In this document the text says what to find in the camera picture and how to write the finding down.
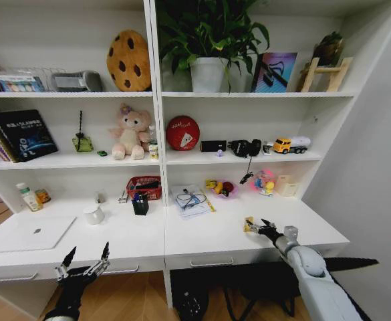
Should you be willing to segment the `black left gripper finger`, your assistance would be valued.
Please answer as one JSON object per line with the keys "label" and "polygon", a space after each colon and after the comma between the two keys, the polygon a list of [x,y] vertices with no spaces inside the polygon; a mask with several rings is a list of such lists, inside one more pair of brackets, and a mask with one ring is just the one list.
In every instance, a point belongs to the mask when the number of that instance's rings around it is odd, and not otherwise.
{"label": "black left gripper finger", "polygon": [[68,268],[76,253],[76,246],[64,257],[62,263],[55,267],[55,272],[58,280],[63,280],[68,277]]}
{"label": "black left gripper finger", "polygon": [[110,265],[109,261],[109,243],[107,242],[100,260],[95,263],[94,265],[90,266],[84,273],[84,276],[100,276],[104,273],[104,271],[107,269],[107,267]]}

